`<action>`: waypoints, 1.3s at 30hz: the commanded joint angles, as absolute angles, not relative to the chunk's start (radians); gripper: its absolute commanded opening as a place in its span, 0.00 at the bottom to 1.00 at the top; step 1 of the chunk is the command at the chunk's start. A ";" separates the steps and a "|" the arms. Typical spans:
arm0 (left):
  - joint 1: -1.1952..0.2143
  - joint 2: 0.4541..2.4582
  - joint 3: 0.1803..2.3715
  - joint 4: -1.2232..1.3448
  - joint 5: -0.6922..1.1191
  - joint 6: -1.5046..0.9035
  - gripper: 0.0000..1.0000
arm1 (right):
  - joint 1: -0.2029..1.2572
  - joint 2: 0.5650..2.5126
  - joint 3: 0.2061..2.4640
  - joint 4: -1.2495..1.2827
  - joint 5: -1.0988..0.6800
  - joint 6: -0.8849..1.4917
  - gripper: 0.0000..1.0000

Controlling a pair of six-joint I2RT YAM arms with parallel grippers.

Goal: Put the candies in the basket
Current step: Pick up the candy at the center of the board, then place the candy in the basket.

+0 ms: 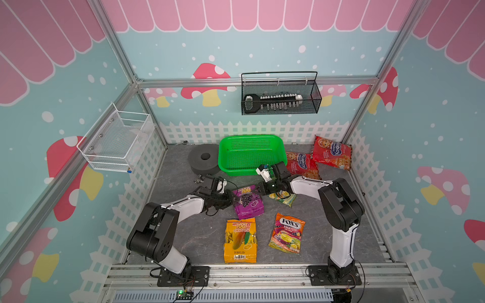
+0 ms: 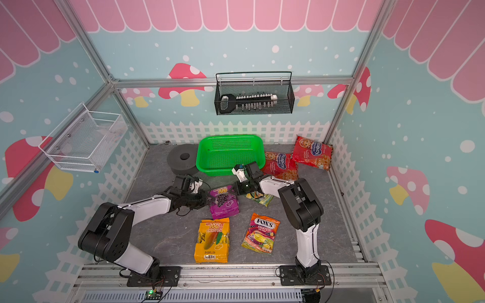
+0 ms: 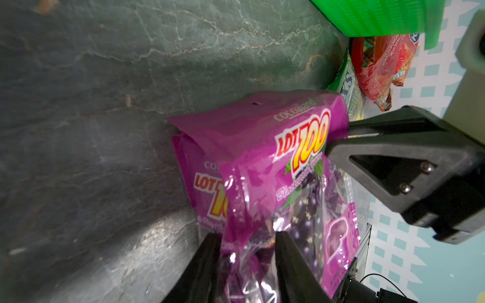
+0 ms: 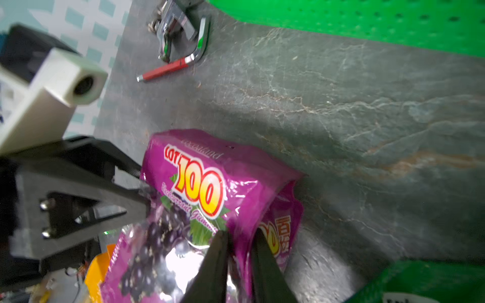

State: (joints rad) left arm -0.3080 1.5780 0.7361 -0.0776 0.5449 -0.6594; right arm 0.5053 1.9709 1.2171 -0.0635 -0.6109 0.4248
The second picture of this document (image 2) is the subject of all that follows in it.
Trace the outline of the yellow Lot 100 candy bag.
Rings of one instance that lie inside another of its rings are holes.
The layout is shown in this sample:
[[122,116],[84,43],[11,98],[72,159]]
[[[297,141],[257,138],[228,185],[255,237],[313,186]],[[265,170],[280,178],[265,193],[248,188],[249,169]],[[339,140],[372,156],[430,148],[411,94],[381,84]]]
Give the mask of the yellow Lot 100 candy bag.
[[198,229],[196,263],[227,263],[230,248],[230,219],[202,220]]

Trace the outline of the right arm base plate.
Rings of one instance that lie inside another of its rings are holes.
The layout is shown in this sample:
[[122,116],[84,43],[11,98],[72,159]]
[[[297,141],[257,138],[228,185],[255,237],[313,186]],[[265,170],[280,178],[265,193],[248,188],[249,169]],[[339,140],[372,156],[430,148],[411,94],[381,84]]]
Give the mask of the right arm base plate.
[[332,275],[328,266],[315,265],[309,269],[304,269],[297,265],[281,265],[275,272],[280,278],[282,286],[314,285],[327,286],[332,284]]

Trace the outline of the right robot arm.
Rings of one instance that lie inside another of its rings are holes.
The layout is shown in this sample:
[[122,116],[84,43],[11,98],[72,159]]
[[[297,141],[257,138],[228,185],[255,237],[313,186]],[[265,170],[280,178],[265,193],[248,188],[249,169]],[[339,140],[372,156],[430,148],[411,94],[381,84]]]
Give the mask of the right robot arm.
[[296,268],[304,276],[314,275],[321,265],[317,235],[324,209],[308,181],[286,181],[264,174],[256,162],[236,165],[232,173],[238,178],[239,194],[257,191],[281,200],[287,219],[296,230]]

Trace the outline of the green plastic basket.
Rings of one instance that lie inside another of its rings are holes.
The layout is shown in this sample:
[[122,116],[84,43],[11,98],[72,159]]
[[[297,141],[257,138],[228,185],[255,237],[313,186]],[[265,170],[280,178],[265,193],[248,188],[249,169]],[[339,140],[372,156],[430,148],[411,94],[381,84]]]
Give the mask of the green plastic basket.
[[263,140],[256,135],[222,135],[204,138],[198,145],[197,169],[208,176],[232,175],[237,165],[256,162],[265,166]]

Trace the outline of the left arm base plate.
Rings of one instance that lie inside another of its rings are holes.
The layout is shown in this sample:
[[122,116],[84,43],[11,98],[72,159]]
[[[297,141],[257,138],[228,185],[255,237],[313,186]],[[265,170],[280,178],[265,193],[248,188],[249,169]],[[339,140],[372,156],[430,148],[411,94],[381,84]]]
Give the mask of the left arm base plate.
[[176,287],[181,276],[180,266],[159,266],[150,269],[146,274],[132,271],[127,287]]

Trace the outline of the purple Lot 100 candy bag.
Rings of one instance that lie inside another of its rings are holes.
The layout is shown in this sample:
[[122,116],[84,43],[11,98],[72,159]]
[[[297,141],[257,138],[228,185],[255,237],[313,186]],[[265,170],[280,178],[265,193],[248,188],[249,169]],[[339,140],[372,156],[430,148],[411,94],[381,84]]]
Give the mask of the purple Lot 100 candy bag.
[[236,187],[227,185],[212,189],[208,193],[208,205],[214,220],[223,219],[239,214],[239,202]]

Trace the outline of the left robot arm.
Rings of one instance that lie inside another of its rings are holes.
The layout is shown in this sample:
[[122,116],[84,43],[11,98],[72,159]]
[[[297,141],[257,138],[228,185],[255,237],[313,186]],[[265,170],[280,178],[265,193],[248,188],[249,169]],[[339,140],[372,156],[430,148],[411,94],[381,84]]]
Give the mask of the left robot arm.
[[204,184],[198,177],[177,175],[173,185],[150,198],[122,205],[102,203],[81,234],[78,248],[151,282],[160,280],[159,260],[130,243],[131,230],[140,222],[182,207],[203,208],[207,204]]

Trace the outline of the green Fox's candy bag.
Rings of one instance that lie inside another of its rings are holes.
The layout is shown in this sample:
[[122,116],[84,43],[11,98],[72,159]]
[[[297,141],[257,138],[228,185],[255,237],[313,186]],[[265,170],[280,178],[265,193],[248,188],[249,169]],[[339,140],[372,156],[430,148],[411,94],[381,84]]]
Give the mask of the green Fox's candy bag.
[[258,191],[254,191],[254,192],[248,193],[246,195],[246,198],[251,199],[257,202],[258,204],[268,208],[269,204],[274,199],[274,196],[271,194],[263,194]]

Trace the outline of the orange Fox's candy bag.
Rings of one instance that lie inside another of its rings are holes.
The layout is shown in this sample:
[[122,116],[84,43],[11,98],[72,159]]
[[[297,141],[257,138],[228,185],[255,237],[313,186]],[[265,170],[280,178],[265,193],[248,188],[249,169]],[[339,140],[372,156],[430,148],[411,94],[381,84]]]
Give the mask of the orange Fox's candy bag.
[[252,214],[241,246],[258,253],[271,255],[279,225],[280,221],[274,218]]

